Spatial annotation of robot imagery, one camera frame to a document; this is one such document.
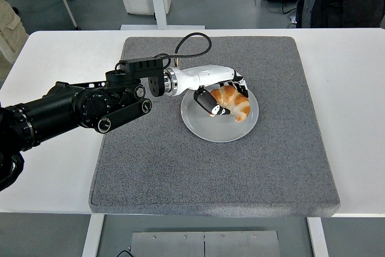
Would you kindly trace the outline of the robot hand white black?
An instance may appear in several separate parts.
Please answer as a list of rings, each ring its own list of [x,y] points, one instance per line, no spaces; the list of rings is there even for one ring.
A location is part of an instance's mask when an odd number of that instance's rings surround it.
[[[175,96],[185,90],[194,91],[194,100],[210,116],[233,114],[237,122],[251,112],[246,81],[234,69],[217,65],[170,69],[171,88]]]

